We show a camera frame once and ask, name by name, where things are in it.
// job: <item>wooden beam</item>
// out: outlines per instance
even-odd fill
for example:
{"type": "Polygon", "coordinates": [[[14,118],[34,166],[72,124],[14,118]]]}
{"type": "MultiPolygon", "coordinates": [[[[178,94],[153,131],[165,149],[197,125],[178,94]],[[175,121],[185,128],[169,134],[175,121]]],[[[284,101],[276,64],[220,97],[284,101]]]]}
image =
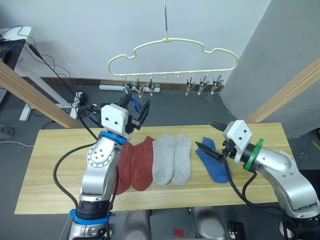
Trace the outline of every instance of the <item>wooden beam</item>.
{"type": "Polygon", "coordinates": [[[309,66],[300,72],[291,82],[285,85],[280,91],[273,95],[265,104],[251,114],[246,123],[259,123],[281,108],[291,99],[309,88],[320,79],[320,56],[318,56],[309,66]]]}
{"type": "Polygon", "coordinates": [[[41,113],[69,129],[80,129],[83,126],[57,107],[41,92],[27,83],[10,67],[0,60],[0,85],[16,95],[22,101],[36,108],[41,113]]]}

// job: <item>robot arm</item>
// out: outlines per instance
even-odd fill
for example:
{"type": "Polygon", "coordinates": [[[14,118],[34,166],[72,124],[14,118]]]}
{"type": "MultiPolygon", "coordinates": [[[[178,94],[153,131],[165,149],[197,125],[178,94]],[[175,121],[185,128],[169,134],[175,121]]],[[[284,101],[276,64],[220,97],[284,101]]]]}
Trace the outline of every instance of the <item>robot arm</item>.
{"type": "Polygon", "coordinates": [[[118,104],[110,104],[101,108],[101,131],[98,141],[86,154],[87,167],[77,209],[70,211],[74,218],[69,240],[102,239],[112,209],[110,202],[113,192],[116,166],[120,153],[134,129],[140,129],[147,117],[150,102],[148,101],[138,119],[133,119],[126,109],[132,94],[127,94],[118,104]]]}
{"type": "Polygon", "coordinates": [[[280,207],[285,214],[303,227],[318,226],[320,203],[311,183],[299,172],[294,158],[283,151],[263,147],[263,139],[251,144],[252,133],[243,120],[228,125],[210,123],[223,132],[222,154],[213,152],[196,142],[206,154],[223,163],[226,157],[234,159],[250,172],[259,172],[272,185],[280,207]]]}

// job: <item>baseboard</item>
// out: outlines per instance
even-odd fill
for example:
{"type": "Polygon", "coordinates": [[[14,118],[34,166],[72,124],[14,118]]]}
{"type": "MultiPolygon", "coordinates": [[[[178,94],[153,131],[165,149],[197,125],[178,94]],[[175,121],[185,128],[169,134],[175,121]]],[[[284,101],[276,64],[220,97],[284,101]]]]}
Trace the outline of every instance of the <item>baseboard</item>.
{"type": "MultiPolygon", "coordinates": [[[[57,77],[41,77],[42,80],[44,80],[49,85],[62,85],[62,82],[57,77]]],[[[24,79],[29,82],[30,84],[33,84],[33,82],[28,78],[24,77],[24,79]]],[[[124,84],[123,80],[112,80],[112,79],[94,79],[94,78],[67,78],[63,79],[66,84],[68,85],[81,85],[81,86],[99,86],[100,84],[103,85],[116,85],[116,86],[122,86],[124,84]]],[[[141,82],[144,84],[145,87],[148,86],[147,82],[141,82]]],[[[186,90],[186,83],[168,83],[168,82],[160,82],[160,88],[161,90],[178,90],[178,91],[185,91],[186,90]]],[[[204,89],[204,92],[210,92],[212,85],[209,87],[206,87],[204,89]]],[[[220,86],[216,92],[221,92],[224,86],[220,86]]],[[[199,84],[196,84],[192,91],[198,91],[199,84]]]]}

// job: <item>red sock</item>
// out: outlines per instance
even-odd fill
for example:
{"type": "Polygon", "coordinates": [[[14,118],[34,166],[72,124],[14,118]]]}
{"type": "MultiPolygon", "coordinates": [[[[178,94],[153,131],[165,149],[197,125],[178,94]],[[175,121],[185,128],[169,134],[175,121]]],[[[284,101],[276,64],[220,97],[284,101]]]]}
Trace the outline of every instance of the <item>red sock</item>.
{"type": "Polygon", "coordinates": [[[153,138],[147,136],[143,142],[133,146],[131,184],[139,191],[146,190],[152,183],[153,141],[153,138]]]}
{"type": "MultiPolygon", "coordinates": [[[[123,145],[123,148],[120,154],[120,160],[118,163],[119,183],[118,183],[118,189],[116,191],[117,195],[123,194],[130,186],[130,171],[131,171],[131,160],[132,160],[133,150],[134,150],[134,147],[130,142],[127,141],[123,145]]],[[[117,172],[115,171],[113,190],[115,190],[116,177],[117,177],[117,172]]]]}

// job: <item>wooden table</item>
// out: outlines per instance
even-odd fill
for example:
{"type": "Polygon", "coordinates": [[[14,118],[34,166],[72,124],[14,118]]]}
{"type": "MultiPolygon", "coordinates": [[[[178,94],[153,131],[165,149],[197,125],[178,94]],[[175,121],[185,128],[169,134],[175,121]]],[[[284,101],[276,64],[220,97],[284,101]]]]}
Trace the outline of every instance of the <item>wooden table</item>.
{"type": "MultiPolygon", "coordinates": [[[[249,128],[253,133],[252,143],[256,144],[259,138],[263,138],[265,147],[292,154],[280,123],[249,124],[249,128]]],[[[98,134],[100,130],[93,129],[93,132],[98,134]]],[[[114,211],[244,204],[229,183],[219,184],[211,180],[195,153],[195,141],[201,142],[203,137],[213,139],[220,151],[224,140],[221,132],[209,125],[142,127],[140,131],[136,130],[132,134],[131,142],[134,145],[138,144],[146,136],[159,140],[163,133],[169,133],[174,137],[184,134],[191,139],[190,180],[184,186],[172,183],[159,186],[153,182],[145,191],[137,191],[130,187],[115,198],[114,211]]],[[[93,142],[94,139],[85,129],[40,130],[15,214],[65,214],[74,208],[73,202],[56,187],[52,177],[53,168],[57,160],[69,150],[93,142]]],[[[87,165],[87,150],[79,150],[67,157],[57,174],[61,184],[77,198],[87,165]]],[[[229,159],[228,163],[233,181],[241,190],[252,173],[245,171],[242,164],[236,164],[232,159],[229,159]]],[[[247,197],[254,203],[277,201],[272,187],[260,174],[248,187],[247,197]]]]}

